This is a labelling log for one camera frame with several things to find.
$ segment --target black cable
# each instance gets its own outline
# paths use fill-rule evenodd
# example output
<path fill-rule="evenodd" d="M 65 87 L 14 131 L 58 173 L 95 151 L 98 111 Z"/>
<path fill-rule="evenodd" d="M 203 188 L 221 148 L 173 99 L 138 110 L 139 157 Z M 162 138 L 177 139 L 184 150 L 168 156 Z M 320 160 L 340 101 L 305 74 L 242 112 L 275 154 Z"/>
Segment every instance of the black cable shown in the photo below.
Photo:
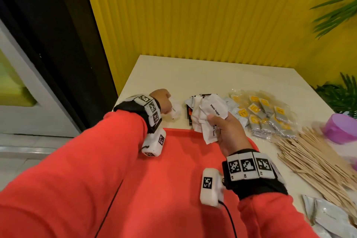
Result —
<path fill-rule="evenodd" d="M 236 228 L 234 227 L 233 219 L 232 219 L 232 216 L 231 216 L 227 206 L 220 200 L 218 201 L 218 203 L 222 204 L 225 207 L 225 209 L 227 210 L 227 213 L 229 215 L 229 219 L 231 220 L 231 223 L 232 223 L 232 227 L 233 227 L 233 231 L 234 231 L 234 237 L 237 238 Z"/>
<path fill-rule="evenodd" d="M 98 231 L 97 231 L 97 234 L 94 236 L 94 238 L 97 238 L 98 233 L 99 233 L 100 229 L 102 228 L 105 219 L 107 218 L 107 215 L 108 215 L 108 213 L 109 213 L 109 210 L 110 210 L 110 208 L 111 208 L 111 206 L 112 206 L 112 204 L 113 204 L 113 202 L 114 202 L 114 200 L 115 200 L 116 194 L 118 194 L 119 188 L 121 187 L 121 184 L 123 183 L 123 181 L 124 181 L 124 180 L 121 181 L 121 183 L 120 183 L 118 189 L 116 190 L 116 192 L 115 192 L 115 194 L 114 194 L 114 197 L 113 197 L 113 199 L 112 199 L 112 201 L 110 202 L 110 205 L 109 205 L 109 207 L 108 207 L 107 213 L 105 214 L 102 223 L 100 223 L 99 229 L 98 229 Z"/>

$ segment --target hand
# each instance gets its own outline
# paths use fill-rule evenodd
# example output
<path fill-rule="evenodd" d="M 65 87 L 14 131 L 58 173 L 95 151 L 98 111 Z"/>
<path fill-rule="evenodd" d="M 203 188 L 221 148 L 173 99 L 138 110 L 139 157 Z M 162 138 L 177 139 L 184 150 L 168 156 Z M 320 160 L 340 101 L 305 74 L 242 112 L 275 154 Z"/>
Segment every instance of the hand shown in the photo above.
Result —
<path fill-rule="evenodd" d="M 161 113 L 167 114 L 171 111 L 172 104 L 169 100 L 171 94 L 167 91 L 167 89 L 157 89 L 151 92 L 149 95 L 158 100 L 161 107 Z"/>
<path fill-rule="evenodd" d="M 210 114 L 207 119 L 211 126 L 217 125 L 220 129 L 217 130 L 217 143 L 225 157 L 239 150 L 252 149 L 241 123 L 232 114 L 228 112 L 226 119 Z"/>

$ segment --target yellow ribbed wall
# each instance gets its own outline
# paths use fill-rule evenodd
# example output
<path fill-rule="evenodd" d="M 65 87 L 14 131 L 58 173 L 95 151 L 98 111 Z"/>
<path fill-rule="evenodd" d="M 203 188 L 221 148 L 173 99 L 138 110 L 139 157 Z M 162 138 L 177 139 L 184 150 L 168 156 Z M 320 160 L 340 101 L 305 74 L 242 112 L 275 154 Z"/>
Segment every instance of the yellow ribbed wall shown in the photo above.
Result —
<path fill-rule="evenodd" d="M 357 16 L 316 40 L 325 0 L 90 0 L 118 93 L 140 54 L 295 68 L 312 84 L 357 74 Z"/>

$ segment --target table surface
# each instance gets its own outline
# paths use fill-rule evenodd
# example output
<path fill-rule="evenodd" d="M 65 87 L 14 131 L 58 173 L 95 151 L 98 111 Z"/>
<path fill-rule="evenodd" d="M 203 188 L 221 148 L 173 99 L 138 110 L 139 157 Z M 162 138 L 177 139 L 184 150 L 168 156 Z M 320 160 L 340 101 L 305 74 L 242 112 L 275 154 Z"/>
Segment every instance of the table surface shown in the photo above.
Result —
<path fill-rule="evenodd" d="M 184 108 L 184 101 L 190 96 L 217 93 L 224 98 L 231 89 L 263 90 L 275 95 L 296 113 L 299 127 L 325 123 L 334 113 L 294 69 L 149 55 L 139 56 L 117 103 L 131 95 L 147 94 L 159 88 L 166 88 L 183 107 L 180 119 L 173 121 L 163 117 L 160 126 L 164 128 L 191 129 Z M 252 137 L 248 130 L 246 133 L 279 168 L 295 207 L 305 213 L 301 194 L 321 197 L 319 192 L 278 159 L 277 147 Z M 336 148 L 348 154 L 353 153 L 356 146 Z"/>

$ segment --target black wrist strap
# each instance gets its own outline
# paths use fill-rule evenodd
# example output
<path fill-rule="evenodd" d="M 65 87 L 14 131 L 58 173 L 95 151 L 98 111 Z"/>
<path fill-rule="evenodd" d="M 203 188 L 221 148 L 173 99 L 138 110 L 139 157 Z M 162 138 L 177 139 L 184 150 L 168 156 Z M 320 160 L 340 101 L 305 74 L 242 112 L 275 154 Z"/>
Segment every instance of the black wrist strap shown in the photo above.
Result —
<path fill-rule="evenodd" d="M 142 99 L 148 100 L 147 102 L 143 102 L 141 104 L 137 103 L 137 101 L 140 102 Z M 124 110 L 141 116 L 147 125 L 147 133 L 149 134 L 154 133 L 162 121 L 160 114 L 161 107 L 158 100 L 142 94 L 129 97 L 119 103 L 113 109 L 114 112 L 117 110 Z"/>
<path fill-rule="evenodd" d="M 254 149 L 244 149 L 234 154 L 243 154 L 247 152 L 257 152 Z M 242 179 L 239 181 L 231 181 L 231 173 L 229 170 L 229 165 L 227 161 L 222 162 L 223 174 L 224 174 L 224 184 L 228 190 L 233 190 L 233 192 L 239 197 L 240 200 L 249 197 L 251 195 L 259 195 L 269 192 L 279 192 L 288 195 L 288 192 L 282 182 L 278 180 L 277 174 L 278 170 L 272 166 L 272 170 L 275 175 L 275 179 L 257 178 L 257 179 Z"/>

